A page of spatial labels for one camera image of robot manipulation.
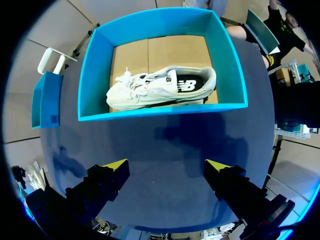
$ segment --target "white object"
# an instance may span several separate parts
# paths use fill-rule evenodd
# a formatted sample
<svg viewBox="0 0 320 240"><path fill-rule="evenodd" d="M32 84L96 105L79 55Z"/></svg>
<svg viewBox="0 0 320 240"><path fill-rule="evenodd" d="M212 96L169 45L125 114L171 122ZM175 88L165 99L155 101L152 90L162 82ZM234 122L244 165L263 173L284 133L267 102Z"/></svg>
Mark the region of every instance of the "white object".
<svg viewBox="0 0 320 240"><path fill-rule="evenodd" d="M77 61L73 57L70 57L70 56L68 56L68 55L66 55L66 54L64 54L64 53L62 53L60 51L57 51L57 50L53 49L52 47L49 47L49 48L47 48L45 50L45 52L44 52L44 54L43 54L43 56L42 56L42 58L41 58L41 60L39 62L39 65L38 65L38 69L37 70L38 70L38 73L40 73L41 75L44 74L46 65L47 65L47 63L49 61L49 58L50 58L50 56L52 55L53 52L56 52L56 53L60 54L59 60L58 60L56 66L55 66L55 68L53 70L54 74L59 74L60 73L61 69L65 65L65 62L66 62L67 58L69 58L69 59L71 59L71 60L73 60L75 62Z"/></svg>
<svg viewBox="0 0 320 240"><path fill-rule="evenodd" d="M34 190L46 188L46 181L44 177L43 169L40 168L37 161L26 166L25 175L30 180L30 185Z"/></svg>
<svg viewBox="0 0 320 240"><path fill-rule="evenodd" d="M296 138L296 139L311 139L310 133L291 132L291 131L285 131L281 129L275 129L274 134Z"/></svg>
<svg viewBox="0 0 320 240"><path fill-rule="evenodd" d="M204 85L195 91L196 80L179 80L181 75L193 75L203 79ZM175 101L202 100L216 87L216 72L212 67L170 66L154 73L131 76L127 70L107 92L107 104L125 111L145 108L154 104Z"/></svg>
<svg viewBox="0 0 320 240"><path fill-rule="evenodd" d="M220 227L220 232L223 234L235 227L234 223L229 223Z"/></svg>
<svg viewBox="0 0 320 240"><path fill-rule="evenodd" d="M210 228L208 230L203 231L202 240L220 240L223 239L222 234L218 230L218 228Z"/></svg>

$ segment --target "cardboard bottom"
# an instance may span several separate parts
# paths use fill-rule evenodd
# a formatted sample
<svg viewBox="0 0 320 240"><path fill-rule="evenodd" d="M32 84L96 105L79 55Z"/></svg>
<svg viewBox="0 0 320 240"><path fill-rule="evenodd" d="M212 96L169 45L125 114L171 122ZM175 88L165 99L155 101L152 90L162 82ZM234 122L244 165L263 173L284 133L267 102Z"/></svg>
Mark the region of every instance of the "cardboard bottom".
<svg viewBox="0 0 320 240"><path fill-rule="evenodd" d="M169 66L213 67L205 38L194 35L164 36L115 47L110 71L110 88L116 83L116 77L123 75L126 68L132 75L136 75L154 73ZM217 90L214 90L205 104L217 103ZM155 108L184 105L186 103L164 104ZM110 107L109 112L114 113L118 110Z"/></svg>

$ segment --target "shoe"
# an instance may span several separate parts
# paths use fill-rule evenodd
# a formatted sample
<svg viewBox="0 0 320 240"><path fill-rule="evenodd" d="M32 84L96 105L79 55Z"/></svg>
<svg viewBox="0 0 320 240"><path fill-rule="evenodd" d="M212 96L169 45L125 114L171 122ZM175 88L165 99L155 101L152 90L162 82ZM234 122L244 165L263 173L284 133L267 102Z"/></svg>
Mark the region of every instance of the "shoe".
<svg viewBox="0 0 320 240"><path fill-rule="evenodd" d="M216 78L212 67L169 66L154 73L134 76L127 69L122 76L115 78L117 83L106 93L106 102L119 111L166 102L194 102L203 100L214 91Z"/></svg>

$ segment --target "teal box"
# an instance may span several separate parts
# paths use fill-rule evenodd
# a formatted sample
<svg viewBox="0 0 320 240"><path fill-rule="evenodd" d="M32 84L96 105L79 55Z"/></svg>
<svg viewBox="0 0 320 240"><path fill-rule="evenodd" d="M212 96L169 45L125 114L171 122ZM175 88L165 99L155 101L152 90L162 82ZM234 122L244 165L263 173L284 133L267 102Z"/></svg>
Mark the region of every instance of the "teal box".
<svg viewBox="0 0 320 240"><path fill-rule="evenodd" d="M310 71L306 64L298 66L298 72L302 83L312 83Z"/></svg>
<svg viewBox="0 0 320 240"><path fill-rule="evenodd" d="M45 72L33 90L31 126L33 129L58 127L59 101L63 76Z"/></svg>
<svg viewBox="0 0 320 240"><path fill-rule="evenodd" d="M114 48L138 40L174 35L204 36L217 75L219 103L109 112L106 93ZM248 98L238 55L217 15L206 9L169 7L123 16L94 31L82 64L77 104L79 121L101 121L241 109L248 107Z"/></svg>

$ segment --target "round table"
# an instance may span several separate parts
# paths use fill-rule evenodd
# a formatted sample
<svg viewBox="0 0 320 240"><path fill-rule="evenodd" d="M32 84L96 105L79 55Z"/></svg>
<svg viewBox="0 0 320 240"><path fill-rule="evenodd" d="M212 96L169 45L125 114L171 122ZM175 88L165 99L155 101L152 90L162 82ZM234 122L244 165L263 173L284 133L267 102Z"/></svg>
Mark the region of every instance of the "round table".
<svg viewBox="0 0 320 240"><path fill-rule="evenodd" d="M44 157L56 190L64 194L95 164L127 158L130 177L99 217L162 233L194 232L236 221L203 177L204 161L239 165L262 187L274 141L274 103L259 48L237 39L233 43L248 95L248 108L238 110L79 122L83 61L66 69L60 126L41 129Z"/></svg>

